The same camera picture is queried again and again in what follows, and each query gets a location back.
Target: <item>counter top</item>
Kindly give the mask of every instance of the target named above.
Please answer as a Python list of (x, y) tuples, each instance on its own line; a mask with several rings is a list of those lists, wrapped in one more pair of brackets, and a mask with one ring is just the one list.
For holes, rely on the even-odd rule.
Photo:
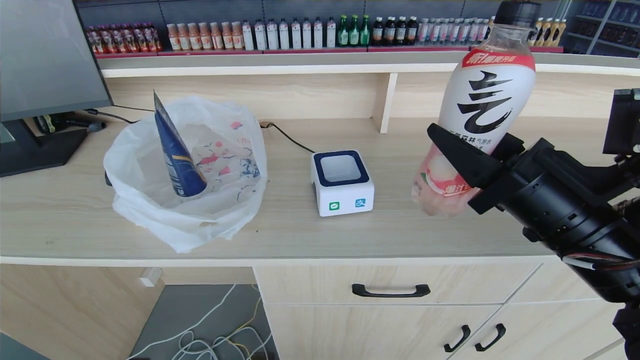
[[(448, 72), (466, 51), (401, 53), (185, 55), (99, 59), (105, 78), (147, 76)], [(640, 76), (640, 61), (612, 56), (535, 53), (538, 72)]]
[[(532, 144), (544, 136), (586, 165), (609, 165), (600, 154), (605, 119), (520, 118), (512, 133)], [(124, 125), (92, 133), (64, 167), (0, 181), (0, 261), (33, 265), (247, 266), (274, 259), (397, 259), (546, 256), (497, 210), (456, 218), (427, 217), (410, 186), (426, 155), (431, 120), (397, 119), (381, 135), (370, 119), (283, 120), (276, 123), (316, 151), (358, 149), (376, 186), (374, 210), (320, 218), (309, 183), (309, 153), (275, 129), (264, 130), (269, 184), (258, 215), (234, 238), (176, 254), (112, 207), (102, 159)]]

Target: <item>bottle cap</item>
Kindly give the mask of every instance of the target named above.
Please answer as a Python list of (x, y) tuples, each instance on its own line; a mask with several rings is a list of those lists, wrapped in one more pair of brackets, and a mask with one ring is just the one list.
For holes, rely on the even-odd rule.
[(541, 5), (530, 1), (503, 1), (495, 14), (494, 24), (535, 28)]

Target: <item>green bottle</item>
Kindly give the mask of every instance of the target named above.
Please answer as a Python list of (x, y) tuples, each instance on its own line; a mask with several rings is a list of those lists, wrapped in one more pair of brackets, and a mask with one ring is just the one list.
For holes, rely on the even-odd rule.
[(369, 45), (369, 16), (362, 16), (362, 28), (360, 28), (360, 45)]
[(338, 29), (338, 46), (349, 45), (349, 32), (347, 31), (347, 15), (340, 16), (340, 28)]
[(349, 30), (349, 45), (358, 46), (360, 32), (358, 31), (358, 15), (351, 16), (351, 30)]

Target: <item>blue tube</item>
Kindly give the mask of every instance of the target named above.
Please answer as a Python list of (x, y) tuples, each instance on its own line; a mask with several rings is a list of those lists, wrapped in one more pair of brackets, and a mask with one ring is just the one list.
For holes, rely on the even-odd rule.
[(156, 126), (173, 190), (182, 197), (198, 195), (207, 187), (207, 180), (193, 163), (191, 154), (155, 91), (154, 103), (156, 105)]

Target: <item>monitor stand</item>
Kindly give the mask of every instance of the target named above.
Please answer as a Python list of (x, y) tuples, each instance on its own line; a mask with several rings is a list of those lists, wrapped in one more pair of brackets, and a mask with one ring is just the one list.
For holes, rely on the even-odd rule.
[(15, 141), (0, 144), (0, 177), (60, 167), (86, 138), (87, 130), (36, 136), (22, 119), (3, 122)]

